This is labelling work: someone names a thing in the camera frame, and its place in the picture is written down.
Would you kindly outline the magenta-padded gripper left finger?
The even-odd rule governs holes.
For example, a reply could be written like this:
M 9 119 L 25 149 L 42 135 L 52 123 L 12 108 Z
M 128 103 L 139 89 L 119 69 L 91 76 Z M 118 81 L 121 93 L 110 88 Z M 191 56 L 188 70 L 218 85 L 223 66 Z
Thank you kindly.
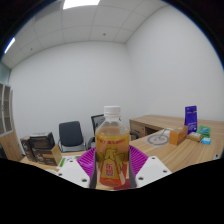
M 67 161 L 57 175 L 83 188 L 94 189 L 97 183 L 95 149 L 92 148 L 75 160 Z

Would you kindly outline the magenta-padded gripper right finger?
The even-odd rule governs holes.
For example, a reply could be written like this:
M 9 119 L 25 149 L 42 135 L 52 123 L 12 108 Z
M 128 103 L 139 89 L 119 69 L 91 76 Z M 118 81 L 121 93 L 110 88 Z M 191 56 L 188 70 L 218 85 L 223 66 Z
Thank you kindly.
M 129 181 L 132 189 L 157 181 L 171 171 L 156 156 L 148 157 L 139 149 L 129 147 Z

